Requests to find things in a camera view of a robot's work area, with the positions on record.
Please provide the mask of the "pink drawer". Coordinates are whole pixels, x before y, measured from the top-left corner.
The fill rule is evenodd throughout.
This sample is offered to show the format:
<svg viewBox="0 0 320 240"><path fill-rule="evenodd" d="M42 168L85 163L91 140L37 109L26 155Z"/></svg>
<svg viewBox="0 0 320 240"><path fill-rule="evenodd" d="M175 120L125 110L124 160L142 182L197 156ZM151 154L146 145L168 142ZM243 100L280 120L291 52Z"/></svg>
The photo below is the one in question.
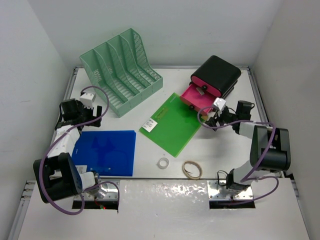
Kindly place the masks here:
<svg viewBox="0 0 320 240"><path fill-rule="evenodd" d="M207 91L208 93L210 93L211 95L215 96L215 97L221 97L221 92L216 89L215 87L209 85L207 82L203 81L202 79L198 78L197 76L192 76L191 77L191 81L197 85L198 87L200 87L203 91Z"/></svg>
<svg viewBox="0 0 320 240"><path fill-rule="evenodd" d="M216 96L208 92L204 92L204 95L200 95L196 90L198 86L194 83L191 83L188 88L183 92L183 94L179 97L180 100L188 106L188 109L191 111L198 112L204 107L212 106Z"/></svg>

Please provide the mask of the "pink top drawer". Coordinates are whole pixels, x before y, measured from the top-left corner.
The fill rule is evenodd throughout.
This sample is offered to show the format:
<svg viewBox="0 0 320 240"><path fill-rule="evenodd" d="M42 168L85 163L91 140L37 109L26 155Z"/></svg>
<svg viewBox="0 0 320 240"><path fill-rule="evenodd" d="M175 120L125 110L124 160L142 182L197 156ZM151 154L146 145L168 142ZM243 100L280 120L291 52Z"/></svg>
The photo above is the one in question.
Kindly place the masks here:
<svg viewBox="0 0 320 240"><path fill-rule="evenodd" d="M197 76L192 76L191 77L191 81L197 85L198 87L200 87L203 91L207 91L208 93L210 93L211 95L215 96L215 97L221 97L221 92L216 89L215 87L209 85L207 82L203 81L202 79L198 78Z"/></svg>

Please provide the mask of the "white eraser block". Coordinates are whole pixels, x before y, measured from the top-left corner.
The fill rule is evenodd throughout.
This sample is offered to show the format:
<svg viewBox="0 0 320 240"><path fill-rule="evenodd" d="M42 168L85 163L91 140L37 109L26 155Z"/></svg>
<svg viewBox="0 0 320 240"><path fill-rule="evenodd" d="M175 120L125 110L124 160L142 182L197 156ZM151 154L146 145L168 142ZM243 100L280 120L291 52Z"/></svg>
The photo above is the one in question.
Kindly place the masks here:
<svg viewBox="0 0 320 240"><path fill-rule="evenodd" d="M205 92L200 87L197 87L196 90L199 92L201 96L205 94Z"/></svg>

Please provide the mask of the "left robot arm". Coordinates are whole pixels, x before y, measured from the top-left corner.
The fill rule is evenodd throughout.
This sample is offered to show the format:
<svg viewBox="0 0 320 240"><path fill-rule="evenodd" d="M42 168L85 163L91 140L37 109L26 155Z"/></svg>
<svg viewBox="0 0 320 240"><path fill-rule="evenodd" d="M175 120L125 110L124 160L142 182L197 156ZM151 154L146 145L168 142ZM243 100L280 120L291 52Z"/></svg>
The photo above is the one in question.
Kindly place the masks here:
<svg viewBox="0 0 320 240"><path fill-rule="evenodd" d="M94 115L94 107L88 106L75 98L59 104L59 117L54 127L55 139L67 132L72 126L90 122L102 115L103 108L99 105ZM63 139L54 145L45 157L42 179L44 188L52 201L79 195L83 189L95 184L94 174L80 174L72 160L75 144L81 136L83 126L68 132Z"/></svg>

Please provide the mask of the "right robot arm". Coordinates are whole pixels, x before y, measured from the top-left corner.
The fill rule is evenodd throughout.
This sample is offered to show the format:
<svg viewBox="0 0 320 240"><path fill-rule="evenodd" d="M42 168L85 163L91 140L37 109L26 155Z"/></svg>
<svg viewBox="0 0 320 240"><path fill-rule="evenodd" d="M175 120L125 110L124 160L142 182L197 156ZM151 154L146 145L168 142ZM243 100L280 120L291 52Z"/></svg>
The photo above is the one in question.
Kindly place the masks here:
<svg viewBox="0 0 320 240"><path fill-rule="evenodd" d="M214 116L205 121L214 131L231 126L237 135L251 140L249 160L233 168L222 186L232 200L246 191L252 182L266 179L270 173L287 171L291 166L289 131L269 122L252 121L254 107L253 102L239 100L236 110L232 111L224 99L216 98L212 104Z"/></svg>

